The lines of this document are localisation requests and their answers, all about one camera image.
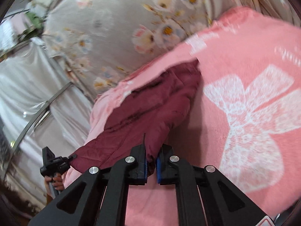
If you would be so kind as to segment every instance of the triangular cutout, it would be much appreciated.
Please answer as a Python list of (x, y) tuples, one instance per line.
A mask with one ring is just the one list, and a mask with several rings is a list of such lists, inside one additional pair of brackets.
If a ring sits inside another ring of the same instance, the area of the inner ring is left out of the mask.
[(229, 212), (237, 211), (246, 206), (245, 203), (236, 194), (234, 194), (232, 190), (230, 190), (227, 187), (227, 185), (225, 185), (222, 181), (218, 181), (217, 184), (223, 194)]
[(69, 214), (73, 214), (80, 198), (82, 197), (82, 193), (84, 192), (86, 185), (87, 184), (85, 182), (79, 183), (57, 204), (57, 208)]

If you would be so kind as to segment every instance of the maroon fabric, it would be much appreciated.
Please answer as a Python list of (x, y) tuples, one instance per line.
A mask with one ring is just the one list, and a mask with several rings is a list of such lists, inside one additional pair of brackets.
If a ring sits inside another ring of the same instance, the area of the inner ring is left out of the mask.
[(111, 167), (142, 143), (153, 162), (169, 131), (187, 116), (201, 73), (198, 60), (169, 68), (152, 82), (136, 89), (109, 116), (104, 131), (76, 150), (71, 165), (83, 173), (92, 166)]

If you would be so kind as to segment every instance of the finger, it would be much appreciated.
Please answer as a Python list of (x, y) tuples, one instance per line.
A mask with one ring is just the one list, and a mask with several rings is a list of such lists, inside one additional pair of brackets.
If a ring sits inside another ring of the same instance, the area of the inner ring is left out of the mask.
[(45, 182), (51, 182), (52, 178), (49, 176), (45, 176), (44, 180), (45, 180)]
[(63, 179), (62, 179), (62, 177), (56, 176), (56, 177), (53, 178), (53, 181), (55, 181), (55, 182), (62, 182)]
[(55, 187), (56, 190), (63, 191), (65, 189), (64, 186)]
[(53, 185), (54, 187), (64, 186), (62, 182), (53, 182), (52, 185)]

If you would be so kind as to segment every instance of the human hand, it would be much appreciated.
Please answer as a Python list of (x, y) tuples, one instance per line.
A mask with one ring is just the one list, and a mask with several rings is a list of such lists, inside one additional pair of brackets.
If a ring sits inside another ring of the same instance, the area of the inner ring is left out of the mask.
[(55, 177), (51, 178), (49, 176), (44, 177), (44, 184), (46, 188), (46, 192), (48, 195), (51, 195), (49, 183), (52, 182), (52, 185), (55, 187), (56, 190), (58, 191), (63, 191), (65, 189), (64, 184), (63, 184), (63, 178), (62, 175), (57, 173)]

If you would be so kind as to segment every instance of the pink blanket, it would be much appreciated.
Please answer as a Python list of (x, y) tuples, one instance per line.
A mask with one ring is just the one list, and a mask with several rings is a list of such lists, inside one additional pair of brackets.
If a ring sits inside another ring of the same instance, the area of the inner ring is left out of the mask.
[[(301, 30), (249, 8), (231, 9), (104, 93), (88, 141), (112, 110), (165, 69), (197, 57), (203, 76), (190, 116), (170, 134), (177, 155), (212, 164), (274, 217), (301, 196)], [(67, 172), (65, 186), (80, 173)], [(126, 225), (177, 225), (176, 195), (148, 184), (129, 190)]]

